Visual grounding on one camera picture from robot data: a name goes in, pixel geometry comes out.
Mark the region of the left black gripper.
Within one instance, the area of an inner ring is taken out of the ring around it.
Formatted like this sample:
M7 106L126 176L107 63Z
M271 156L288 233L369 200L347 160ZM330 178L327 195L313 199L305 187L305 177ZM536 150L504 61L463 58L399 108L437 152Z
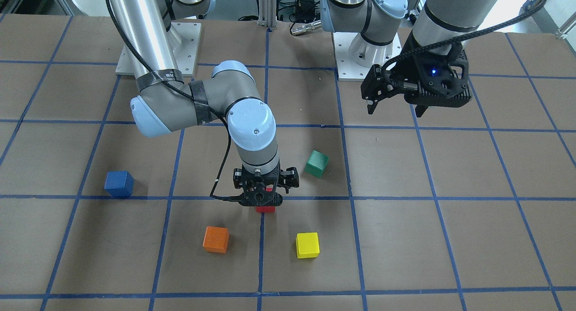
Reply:
M383 63L372 65L361 83L361 98L367 102L367 112L372 115L384 99L403 95L405 101L415 105L416 118L421 118L429 106L425 102L425 89L421 54L399 55L395 67L388 70Z

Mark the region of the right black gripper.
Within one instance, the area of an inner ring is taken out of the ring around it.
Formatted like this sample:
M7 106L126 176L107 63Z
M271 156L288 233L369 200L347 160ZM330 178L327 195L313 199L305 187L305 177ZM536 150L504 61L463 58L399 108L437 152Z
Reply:
M295 167L282 170L280 165L266 174L250 173L244 167L233 170L233 185L236 189L242 189L243 192L251 191L257 188L259 184L264 187L284 188L288 194L291 188L300 187L300 176Z

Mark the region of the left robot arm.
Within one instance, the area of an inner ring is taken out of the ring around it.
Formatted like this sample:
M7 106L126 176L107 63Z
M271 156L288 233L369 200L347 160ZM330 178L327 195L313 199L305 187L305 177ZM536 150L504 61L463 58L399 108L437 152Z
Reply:
M391 49L403 19L409 17L409 0L321 0L322 28L354 33L350 55L368 67L361 97L373 114L384 99L403 95L420 117L430 107L460 108L472 95L465 41L472 36L498 0L426 0L416 16L405 44Z

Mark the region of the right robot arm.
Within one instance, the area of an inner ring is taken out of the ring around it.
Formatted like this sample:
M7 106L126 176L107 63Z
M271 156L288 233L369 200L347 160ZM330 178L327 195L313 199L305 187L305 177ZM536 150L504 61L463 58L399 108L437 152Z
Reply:
M296 168L283 170L276 120L243 63L228 60L210 78L186 83L171 48L157 0L105 0L135 67L138 95L131 112L146 137L220 120L242 161L236 188L267 194L267 187L297 188Z

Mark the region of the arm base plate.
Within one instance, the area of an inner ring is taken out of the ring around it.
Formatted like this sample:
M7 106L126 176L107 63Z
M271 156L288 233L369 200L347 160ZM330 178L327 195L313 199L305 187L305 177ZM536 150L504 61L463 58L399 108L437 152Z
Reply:
M333 42L339 81L363 81L372 65L382 65L401 52L398 34L385 46L369 44L351 32L333 33Z
M200 23L171 23L169 30L160 19L121 19L127 28L116 74L138 79L149 70L173 69L177 80L193 77L200 40Z

